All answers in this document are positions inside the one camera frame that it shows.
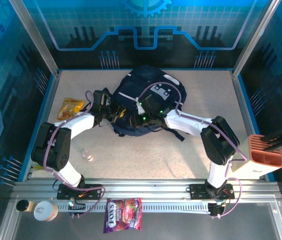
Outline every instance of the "snack bag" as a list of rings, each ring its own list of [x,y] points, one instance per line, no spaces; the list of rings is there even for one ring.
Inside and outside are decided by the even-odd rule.
[[[57,119],[63,121],[77,115],[82,109],[84,101],[65,97]]]
[[[108,199],[103,233],[126,229],[142,229],[142,199]]]

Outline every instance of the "backpack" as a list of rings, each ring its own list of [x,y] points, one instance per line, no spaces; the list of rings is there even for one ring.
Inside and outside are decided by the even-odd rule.
[[[158,82],[170,83],[177,87],[182,96],[181,103],[179,105],[179,110],[181,110],[181,107],[186,99],[186,91],[181,82],[153,66],[143,65],[137,67],[125,76],[125,78],[121,81],[120,86],[111,96],[111,101],[117,102],[126,107],[124,116],[112,123],[114,132],[119,134],[120,137],[124,137],[125,135],[139,137],[164,129],[172,132],[181,141],[184,140],[184,138],[173,129],[163,128],[154,124],[149,126],[133,127],[130,123],[130,118],[134,114],[138,113],[135,98],[138,98],[147,86]],[[173,87],[165,84],[151,87],[142,97],[146,98],[150,94],[152,94],[153,98],[163,108],[175,107],[176,103],[179,101],[179,94],[177,91]]]

